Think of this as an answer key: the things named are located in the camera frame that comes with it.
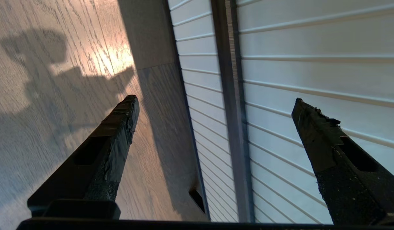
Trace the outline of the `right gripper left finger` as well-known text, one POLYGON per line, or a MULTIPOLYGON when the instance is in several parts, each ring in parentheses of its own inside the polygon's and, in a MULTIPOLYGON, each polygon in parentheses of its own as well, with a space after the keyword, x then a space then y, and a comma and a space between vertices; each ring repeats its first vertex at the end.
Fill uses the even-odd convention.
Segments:
POLYGON ((55 201, 113 202, 136 130, 140 104, 128 95, 91 135, 29 197, 32 217, 42 217, 55 201))

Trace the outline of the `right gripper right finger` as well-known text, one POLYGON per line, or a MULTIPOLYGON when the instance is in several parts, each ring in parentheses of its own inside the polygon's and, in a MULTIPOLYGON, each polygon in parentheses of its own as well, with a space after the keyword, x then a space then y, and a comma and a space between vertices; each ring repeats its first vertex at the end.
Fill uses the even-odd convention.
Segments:
POLYGON ((394 225, 394 175, 301 98, 292 118, 333 223, 394 225))

